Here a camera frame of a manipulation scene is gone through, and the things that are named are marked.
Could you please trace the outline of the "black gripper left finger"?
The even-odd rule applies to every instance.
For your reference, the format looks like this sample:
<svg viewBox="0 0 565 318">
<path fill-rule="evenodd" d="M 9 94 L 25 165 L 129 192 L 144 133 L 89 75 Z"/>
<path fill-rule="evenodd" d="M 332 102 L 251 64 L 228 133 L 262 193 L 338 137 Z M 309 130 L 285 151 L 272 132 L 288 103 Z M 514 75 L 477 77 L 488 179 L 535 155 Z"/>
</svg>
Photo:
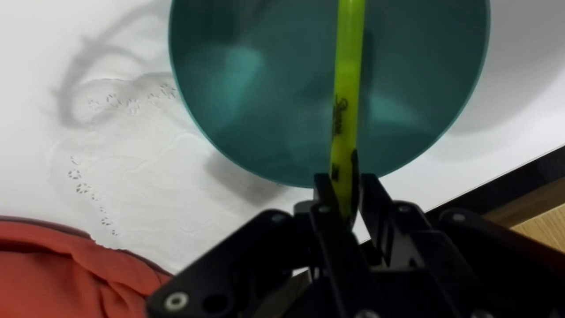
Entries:
<svg viewBox="0 0 565 318">
<path fill-rule="evenodd" d="M 295 206 L 295 215 L 265 211 L 186 268 L 147 301 L 149 318 L 253 318 L 267 299 L 295 289 L 295 269 L 313 280 L 285 315 L 327 310 L 348 317 L 355 239 L 340 199 L 357 204 L 357 179 L 338 190 L 331 176 L 315 177 L 315 200 Z"/>
</svg>

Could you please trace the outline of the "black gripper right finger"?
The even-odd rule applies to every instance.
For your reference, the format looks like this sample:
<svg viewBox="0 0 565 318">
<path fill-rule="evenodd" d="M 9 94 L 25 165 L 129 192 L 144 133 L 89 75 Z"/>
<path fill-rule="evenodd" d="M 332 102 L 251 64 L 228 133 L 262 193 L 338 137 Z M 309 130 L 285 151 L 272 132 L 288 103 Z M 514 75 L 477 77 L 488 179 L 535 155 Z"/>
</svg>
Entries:
<svg viewBox="0 0 565 318">
<path fill-rule="evenodd" d="M 361 179 L 384 318 L 565 318 L 564 255 L 465 209 L 430 220 Z"/>
</svg>

